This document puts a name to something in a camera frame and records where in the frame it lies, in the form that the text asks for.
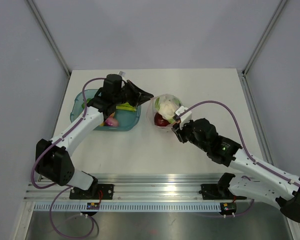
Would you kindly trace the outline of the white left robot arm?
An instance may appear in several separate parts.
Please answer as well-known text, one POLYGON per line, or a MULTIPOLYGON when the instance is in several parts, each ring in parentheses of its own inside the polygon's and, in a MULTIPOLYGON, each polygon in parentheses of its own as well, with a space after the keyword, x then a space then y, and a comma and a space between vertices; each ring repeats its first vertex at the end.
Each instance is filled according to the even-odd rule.
POLYGON ((76 169, 71 160, 72 154, 90 132, 115 112, 118 105, 129 103, 138 107, 153 98, 153 94, 119 74, 108 74, 101 80, 103 86, 90 101, 87 101, 85 91, 81 92, 83 111, 66 130, 50 140, 41 139, 36 144, 35 163, 30 173, 35 188, 40 189, 34 179, 34 174, 38 173, 52 181, 51 186, 67 186, 81 197, 93 199, 101 196, 98 179, 76 169))

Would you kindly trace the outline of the dark red toy pepper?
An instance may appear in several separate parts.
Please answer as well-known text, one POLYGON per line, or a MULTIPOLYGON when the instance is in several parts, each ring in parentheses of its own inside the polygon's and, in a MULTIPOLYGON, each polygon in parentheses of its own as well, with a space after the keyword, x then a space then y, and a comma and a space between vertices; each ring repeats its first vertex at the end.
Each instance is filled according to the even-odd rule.
POLYGON ((173 124, 175 121, 172 120, 166 120, 163 118, 162 115, 160 115, 158 112, 154 115, 154 125, 157 127, 167 127, 168 125, 173 124))

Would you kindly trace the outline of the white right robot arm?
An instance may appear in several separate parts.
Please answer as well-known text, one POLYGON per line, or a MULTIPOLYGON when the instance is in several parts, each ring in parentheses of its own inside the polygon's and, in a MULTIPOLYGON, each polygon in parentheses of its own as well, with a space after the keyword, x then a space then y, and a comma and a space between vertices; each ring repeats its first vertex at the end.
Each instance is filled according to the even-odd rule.
POLYGON ((216 184, 223 199, 246 197, 280 210, 288 219, 300 223, 300 177, 289 174, 260 159, 253 160, 237 142, 221 136, 207 119, 175 123, 172 131, 181 143, 191 143, 204 151, 214 163, 242 172, 224 173, 216 184))

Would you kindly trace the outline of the white toy cauliflower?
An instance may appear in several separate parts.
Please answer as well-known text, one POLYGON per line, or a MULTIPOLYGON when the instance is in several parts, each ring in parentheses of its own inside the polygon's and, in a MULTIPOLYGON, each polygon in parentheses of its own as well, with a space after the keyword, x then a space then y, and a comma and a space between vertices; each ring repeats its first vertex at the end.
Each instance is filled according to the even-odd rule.
POLYGON ((166 120, 173 119, 173 116, 175 115, 175 111, 179 108, 177 104, 175 104, 173 101, 165 100, 159 104, 159 110, 158 113, 162 115, 162 117, 166 120))

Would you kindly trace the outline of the clear zip top bag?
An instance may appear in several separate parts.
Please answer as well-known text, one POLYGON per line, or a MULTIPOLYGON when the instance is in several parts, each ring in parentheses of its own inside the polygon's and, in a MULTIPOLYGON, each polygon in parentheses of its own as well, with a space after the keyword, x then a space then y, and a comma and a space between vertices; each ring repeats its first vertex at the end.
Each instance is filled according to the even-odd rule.
POLYGON ((183 105, 182 101, 172 94, 162 94, 153 97, 146 111, 150 126, 162 133, 171 132, 175 123, 173 119, 176 110, 183 105))

